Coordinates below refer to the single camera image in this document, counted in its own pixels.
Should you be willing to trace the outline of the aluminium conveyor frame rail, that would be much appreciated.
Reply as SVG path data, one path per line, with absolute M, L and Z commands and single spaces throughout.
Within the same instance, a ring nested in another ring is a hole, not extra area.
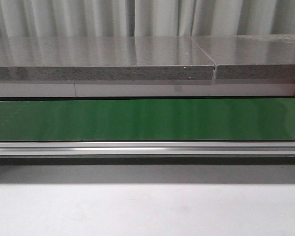
M 295 141 L 0 142 L 0 159 L 295 158 Z

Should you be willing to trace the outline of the white pleated curtain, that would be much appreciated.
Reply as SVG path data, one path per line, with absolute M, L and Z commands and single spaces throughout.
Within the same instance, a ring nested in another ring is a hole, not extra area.
M 0 0 L 0 36 L 295 34 L 295 0 Z

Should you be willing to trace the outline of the grey speckled stone counter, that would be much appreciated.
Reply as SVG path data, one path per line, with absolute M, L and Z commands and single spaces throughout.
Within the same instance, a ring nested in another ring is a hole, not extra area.
M 295 34 L 0 37 L 0 98 L 295 97 Z

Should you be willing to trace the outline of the green conveyor belt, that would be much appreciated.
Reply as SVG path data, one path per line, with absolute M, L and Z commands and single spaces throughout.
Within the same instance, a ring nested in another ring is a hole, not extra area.
M 295 98 L 0 101 L 0 141 L 295 141 Z

